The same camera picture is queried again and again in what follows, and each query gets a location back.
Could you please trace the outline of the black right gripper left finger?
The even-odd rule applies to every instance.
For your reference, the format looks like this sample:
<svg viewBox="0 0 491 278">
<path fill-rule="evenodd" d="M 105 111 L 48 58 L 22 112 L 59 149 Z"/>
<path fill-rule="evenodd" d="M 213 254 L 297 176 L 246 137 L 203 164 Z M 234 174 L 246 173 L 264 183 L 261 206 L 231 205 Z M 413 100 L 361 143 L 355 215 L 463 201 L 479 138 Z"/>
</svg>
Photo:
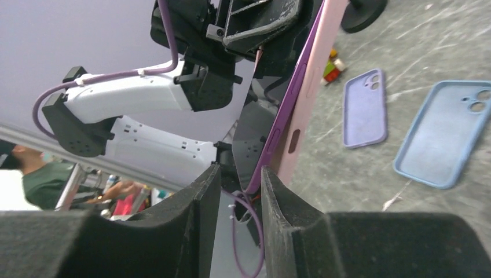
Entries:
<svg viewBox="0 0 491 278">
<path fill-rule="evenodd" d="M 1 213 L 2 277 L 209 277 L 221 168 L 125 221 L 87 210 Z"/>
</svg>

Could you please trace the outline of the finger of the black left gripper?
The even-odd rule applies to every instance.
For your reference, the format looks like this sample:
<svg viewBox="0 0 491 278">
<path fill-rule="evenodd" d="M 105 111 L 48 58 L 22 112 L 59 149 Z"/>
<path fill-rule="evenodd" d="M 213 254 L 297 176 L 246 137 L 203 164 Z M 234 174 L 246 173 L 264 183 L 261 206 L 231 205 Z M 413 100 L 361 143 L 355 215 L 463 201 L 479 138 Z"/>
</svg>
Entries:
<svg viewBox="0 0 491 278">
<path fill-rule="evenodd" d="M 229 50 L 255 50 L 295 23 L 303 1 L 231 1 L 223 45 Z"/>
</svg>

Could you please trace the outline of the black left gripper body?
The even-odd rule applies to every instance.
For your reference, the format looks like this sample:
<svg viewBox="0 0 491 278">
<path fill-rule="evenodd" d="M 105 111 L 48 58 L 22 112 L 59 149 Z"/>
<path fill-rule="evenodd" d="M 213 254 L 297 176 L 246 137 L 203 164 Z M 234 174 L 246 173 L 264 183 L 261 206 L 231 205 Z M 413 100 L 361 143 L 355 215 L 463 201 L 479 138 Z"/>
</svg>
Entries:
<svg viewBox="0 0 491 278">
<path fill-rule="evenodd" d="M 227 49 L 222 38 L 232 1 L 155 1 L 151 15 L 151 38 L 169 48 L 169 31 L 173 32 L 177 53 L 190 63 L 216 70 L 234 69 L 240 60 L 257 67 L 264 59 L 263 47 L 247 53 Z"/>
</svg>

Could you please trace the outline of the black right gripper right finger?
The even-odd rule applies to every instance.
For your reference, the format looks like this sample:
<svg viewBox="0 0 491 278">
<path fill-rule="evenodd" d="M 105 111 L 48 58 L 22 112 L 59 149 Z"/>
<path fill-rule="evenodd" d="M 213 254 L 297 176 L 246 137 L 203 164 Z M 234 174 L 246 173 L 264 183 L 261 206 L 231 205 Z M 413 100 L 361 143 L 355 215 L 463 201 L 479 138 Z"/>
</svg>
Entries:
<svg viewBox="0 0 491 278">
<path fill-rule="evenodd" d="M 448 213 L 322 213 L 261 173 L 268 277 L 489 277 L 475 231 Z"/>
</svg>

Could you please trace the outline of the pink phone case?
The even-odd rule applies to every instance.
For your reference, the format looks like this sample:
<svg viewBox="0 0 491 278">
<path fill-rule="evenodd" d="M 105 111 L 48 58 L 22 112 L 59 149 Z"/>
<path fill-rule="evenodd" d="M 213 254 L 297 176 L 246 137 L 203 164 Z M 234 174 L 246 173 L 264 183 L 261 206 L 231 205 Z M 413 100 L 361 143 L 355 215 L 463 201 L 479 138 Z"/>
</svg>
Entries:
<svg viewBox="0 0 491 278">
<path fill-rule="evenodd" d="M 324 68 L 334 46 L 346 6 L 347 0 L 327 0 L 320 10 L 316 36 L 295 108 L 271 163 L 272 169 L 285 185 L 290 183 L 293 176 Z"/>
</svg>

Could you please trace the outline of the lavender phone case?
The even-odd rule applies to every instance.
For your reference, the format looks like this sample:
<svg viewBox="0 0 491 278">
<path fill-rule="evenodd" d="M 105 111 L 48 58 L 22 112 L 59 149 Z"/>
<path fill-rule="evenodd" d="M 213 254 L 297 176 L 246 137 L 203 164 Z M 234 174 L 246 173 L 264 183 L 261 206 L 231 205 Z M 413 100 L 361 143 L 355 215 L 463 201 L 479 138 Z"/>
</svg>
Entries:
<svg viewBox="0 0 491 278">
<path fill-rule="evenodd" d="M 342 143 L 348 149 L 387 138 L 384 73 L 375 68 L 346 82 L 343 91 Z"/>
</svg>

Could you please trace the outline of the light blue phone case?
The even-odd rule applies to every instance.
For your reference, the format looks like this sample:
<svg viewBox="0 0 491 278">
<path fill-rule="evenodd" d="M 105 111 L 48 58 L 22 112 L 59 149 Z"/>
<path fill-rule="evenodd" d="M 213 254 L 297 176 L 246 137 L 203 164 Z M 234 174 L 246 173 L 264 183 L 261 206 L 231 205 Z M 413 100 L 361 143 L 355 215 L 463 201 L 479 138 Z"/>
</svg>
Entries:
<svg viewBox="0 0 491 278">
<path fill-rule="evenodd" d="M 451 188 L 489 117 L 489 81 L 436 83 L 395 156 L 395 172 L 434 188 Z"/>
</svg>

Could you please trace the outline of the purple phone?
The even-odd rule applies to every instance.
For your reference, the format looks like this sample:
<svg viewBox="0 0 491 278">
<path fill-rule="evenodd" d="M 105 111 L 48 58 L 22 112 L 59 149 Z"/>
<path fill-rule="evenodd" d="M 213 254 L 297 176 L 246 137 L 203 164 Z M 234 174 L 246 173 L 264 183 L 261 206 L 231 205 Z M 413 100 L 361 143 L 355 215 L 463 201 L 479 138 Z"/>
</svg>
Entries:
<svg viewBox="0 0 491 278">
<path fill-rule="evenodd" d="M 323 1 L 303 1 L 299 20 L 263 47 L 233 137 L 241 190 L 255 193 L 301 87 Z"/>
</svg>

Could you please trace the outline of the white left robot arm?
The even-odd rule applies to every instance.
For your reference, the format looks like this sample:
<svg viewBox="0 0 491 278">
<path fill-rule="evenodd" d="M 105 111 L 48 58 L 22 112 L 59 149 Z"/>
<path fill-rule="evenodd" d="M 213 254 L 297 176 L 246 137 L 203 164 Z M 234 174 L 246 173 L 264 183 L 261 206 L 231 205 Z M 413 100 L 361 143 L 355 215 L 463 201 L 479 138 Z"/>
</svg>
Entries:
<svg viewBox="0 0 491 278">
<path fill-rule="evenodd" d="M 156 1 L 150 35 L 170 61 L 90 74 L 73 67 L 40 96 L 38 129 L 69 153 L 124 162 L 130 174 L 186 184 L 210 164 L 235 176 L 234 126 L 258 102 L 242 69 L 265 47 L 261 76 L 285 83 L 319 1 Z"/>
</svg>

